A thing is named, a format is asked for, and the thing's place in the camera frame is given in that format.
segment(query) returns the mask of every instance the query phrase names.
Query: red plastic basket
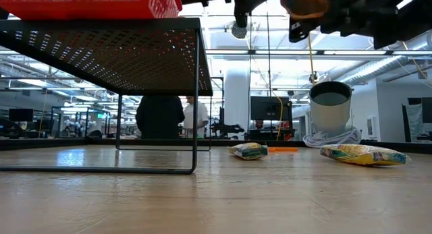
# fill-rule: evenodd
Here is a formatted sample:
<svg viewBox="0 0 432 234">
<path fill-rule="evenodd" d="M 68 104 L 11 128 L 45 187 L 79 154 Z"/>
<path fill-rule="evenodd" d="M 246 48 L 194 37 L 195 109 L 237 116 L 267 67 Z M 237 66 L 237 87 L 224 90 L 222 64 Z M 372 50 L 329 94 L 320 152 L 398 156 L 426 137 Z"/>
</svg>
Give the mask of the red plastic basket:
<svg viewBox="0 0 432 234">
<path fill-rule="evenodd" d="M 125 20 L 176 18 L 181 0 L 0 0 L 22 20 Z"/>
</svg>

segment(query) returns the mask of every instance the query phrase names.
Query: black metal shelf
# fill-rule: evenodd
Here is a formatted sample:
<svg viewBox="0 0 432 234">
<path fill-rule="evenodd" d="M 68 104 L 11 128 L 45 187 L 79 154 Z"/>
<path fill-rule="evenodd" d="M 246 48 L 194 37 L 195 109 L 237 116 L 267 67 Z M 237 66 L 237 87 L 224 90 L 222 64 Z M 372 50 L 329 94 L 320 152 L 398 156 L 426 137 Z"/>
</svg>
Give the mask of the black metal shelf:
<svg viewBox="0 0 432 234">
<path fill-rule="evenodd" d="M 1 20 L 0 30 L 1 46 L 123 95 L 193 96 L 198 49 L 198 94 L 213 95 L 199 18 Z"/>
</svg>

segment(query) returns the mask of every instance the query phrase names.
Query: chip bag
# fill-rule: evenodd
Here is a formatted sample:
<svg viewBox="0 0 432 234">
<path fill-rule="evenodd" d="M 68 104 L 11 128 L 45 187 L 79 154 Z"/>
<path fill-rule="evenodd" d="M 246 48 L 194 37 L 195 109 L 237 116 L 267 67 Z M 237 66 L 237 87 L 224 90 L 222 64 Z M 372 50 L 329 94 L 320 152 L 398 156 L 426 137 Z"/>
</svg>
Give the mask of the chip bag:
<svg viewBox="0 0 432 234">
<path fill-rule="evenodd" d="M 409 163 L 411 158 L 401 152 L 374 146 L 334 144 L 321 147 L 321 155 L 363 166 L 394 166 Z"/>
<path fill-rule="evenodd" d="M 229 153 L 244 160 L 255 160 L 267 156 L 269 154 L 269 149 L 267 146 L 261 146 L 257 143 L 245 143 L 229 147 Z"/>
</svg>

